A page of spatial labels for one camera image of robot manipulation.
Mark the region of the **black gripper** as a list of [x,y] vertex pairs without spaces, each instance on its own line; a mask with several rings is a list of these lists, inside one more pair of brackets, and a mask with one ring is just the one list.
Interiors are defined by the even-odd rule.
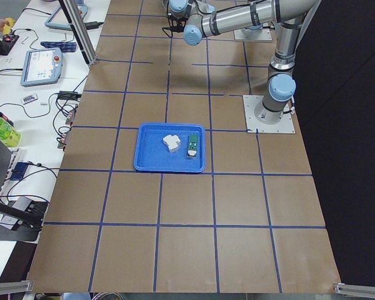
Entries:
[[187,18],[185,17],[168,17],[169,30],[172,33],[182,33],[184,31]]

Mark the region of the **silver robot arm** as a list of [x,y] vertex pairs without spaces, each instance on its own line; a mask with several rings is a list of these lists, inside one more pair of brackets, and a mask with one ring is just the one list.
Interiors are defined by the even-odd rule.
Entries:
[[268,50],[267,86],[252,110],[262,124],[275,125],[292,113],[296,83],[293,79],[296,49],[320,1],[247,1],[218,9],[207,1],[163,1],[170,33],[182,33],[197,46],[204,38],[233,33],[256,51]]

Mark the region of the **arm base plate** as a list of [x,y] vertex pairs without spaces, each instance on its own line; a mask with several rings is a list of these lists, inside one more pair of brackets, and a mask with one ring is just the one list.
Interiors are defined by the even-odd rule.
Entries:
[[251,41],[255,43],[271,43],[273,38],[269,29],[238,29],[234,31],[237,41]]
[[244,113],[248,133],[259,134],[294,134],[294,124],[291,113],[282,114],[280,121],[276,124],[261,122],[255,114],[255,108],[262,103],[262,95],[243,95]]

